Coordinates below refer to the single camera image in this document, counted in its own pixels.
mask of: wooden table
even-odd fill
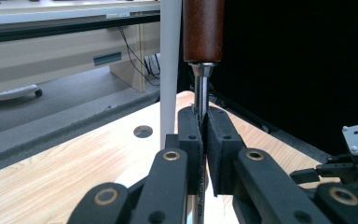
[[[192,92],[179,93],[176,110],[191,105],[193,98]],[[266,150],[285,172],[318,163],[229,116],[246,145]],[[136,137],[133,131],[141,125],[151,127],[153,134]],[[65,223],[92,187],[108,181],[130,186],[148,174],[159,150],[158,133],[159,104],[155,104],[0,170],[0,223]],[[207,211],[208,206],[220,211],[213,212],[214,223],[236,222],[231,197],[208,197]]]

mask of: wooden handle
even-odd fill
[[[220,62],[223,45],[224,0],[184,0],[186,62]]]

